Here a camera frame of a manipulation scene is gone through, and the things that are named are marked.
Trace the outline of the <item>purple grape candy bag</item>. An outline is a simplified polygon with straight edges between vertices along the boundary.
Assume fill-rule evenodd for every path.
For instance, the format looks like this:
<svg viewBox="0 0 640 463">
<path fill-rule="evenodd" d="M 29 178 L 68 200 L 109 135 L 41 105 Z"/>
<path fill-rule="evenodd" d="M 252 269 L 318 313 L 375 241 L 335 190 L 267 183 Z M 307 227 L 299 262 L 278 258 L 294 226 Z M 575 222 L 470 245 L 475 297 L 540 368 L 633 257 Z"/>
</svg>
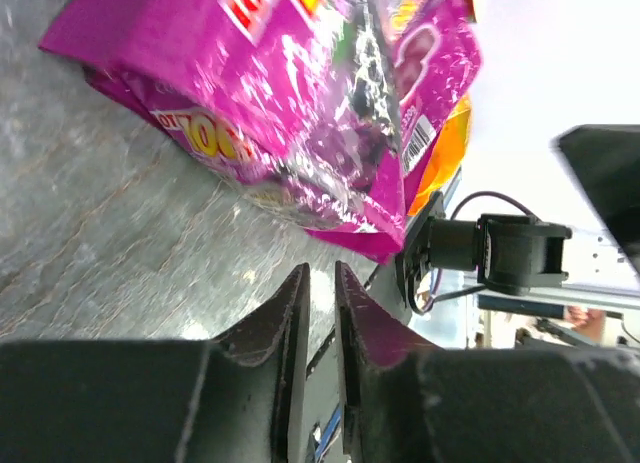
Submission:
<svg viewBox="0 0 640 463">
<path fill-rule="evenodd" d="M 39 46 L 254 204 L 378 263 L 481 66 L 465 0 L 69 0 Z"/>
</svg>

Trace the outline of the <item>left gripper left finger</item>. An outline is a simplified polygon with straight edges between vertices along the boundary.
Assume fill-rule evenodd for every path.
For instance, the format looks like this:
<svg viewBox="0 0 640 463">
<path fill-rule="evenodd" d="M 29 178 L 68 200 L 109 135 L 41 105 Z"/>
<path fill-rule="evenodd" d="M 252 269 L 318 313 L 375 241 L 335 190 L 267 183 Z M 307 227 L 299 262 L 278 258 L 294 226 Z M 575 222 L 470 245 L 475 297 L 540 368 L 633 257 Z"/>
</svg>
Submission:
<svg viewBox="0 0 640 463">
<path fill-rule="evenodd" d="M 17 340 L 1 347 L 5 462 L 294 462 L 310 269 L 207 340 Z"/>
</svg>

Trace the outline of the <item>orange mango candy bag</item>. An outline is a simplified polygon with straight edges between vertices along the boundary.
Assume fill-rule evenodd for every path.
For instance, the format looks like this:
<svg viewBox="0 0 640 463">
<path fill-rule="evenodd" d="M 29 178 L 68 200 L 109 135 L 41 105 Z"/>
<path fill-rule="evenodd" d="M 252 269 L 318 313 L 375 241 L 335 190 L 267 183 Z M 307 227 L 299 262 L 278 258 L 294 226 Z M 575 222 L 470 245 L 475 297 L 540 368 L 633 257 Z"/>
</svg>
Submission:
<svg viewBox="0 0 640 463">
<path fill-rule="evenodd" d="M 465 95 L 454 107 L 436 138 L 417 194 L 409 208 L 409 216 L 416 216 L 426 206 L 431 194 L 440 190 L 458 171 L 469 144 L 471 118 L 471 100 L 469 95 Z"/>
</svg>

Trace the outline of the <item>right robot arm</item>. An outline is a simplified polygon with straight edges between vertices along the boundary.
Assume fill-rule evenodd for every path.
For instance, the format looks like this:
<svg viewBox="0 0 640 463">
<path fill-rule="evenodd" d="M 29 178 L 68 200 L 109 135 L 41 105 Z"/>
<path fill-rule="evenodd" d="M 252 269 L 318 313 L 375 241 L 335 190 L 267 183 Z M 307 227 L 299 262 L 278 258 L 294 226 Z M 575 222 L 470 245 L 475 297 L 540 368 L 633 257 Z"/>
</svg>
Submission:
<svg viewBox="0 0 640 463">
<path fill-rule="evenodd" d="M 609 235 L 633 269 L 639 267 L 639 128 L 582 125 L 556 140 L 568 168 Z M 431 270 L 471 271 L 471 293 L 490 290 L 523 296 L 533 288 L 561 286 L 569 227 L 542 221 L 529 209 L 517 215 L 483 214 L 475 221 L 440 213 L 434 194 L 413 220 L 403 252 L 395 258 L 399 298 L 416 314 L 447 300 L 432 294 L 416 302 L 422 278 Z"/>
</svg>

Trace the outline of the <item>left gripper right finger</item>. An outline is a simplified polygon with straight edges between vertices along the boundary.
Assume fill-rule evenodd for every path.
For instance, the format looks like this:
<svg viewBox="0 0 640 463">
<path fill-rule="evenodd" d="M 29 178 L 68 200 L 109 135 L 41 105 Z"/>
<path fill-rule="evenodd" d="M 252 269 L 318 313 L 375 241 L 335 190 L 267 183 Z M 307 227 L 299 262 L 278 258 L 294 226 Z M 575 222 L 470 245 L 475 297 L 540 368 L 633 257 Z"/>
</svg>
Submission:
<svg viewBox="0 0 640 463">
<path fill-rule="evenodd" d="M 354 462 L 635 462 L 631 349 L 448 350 L 335 267 L 342 444 Z"/>
</svg>

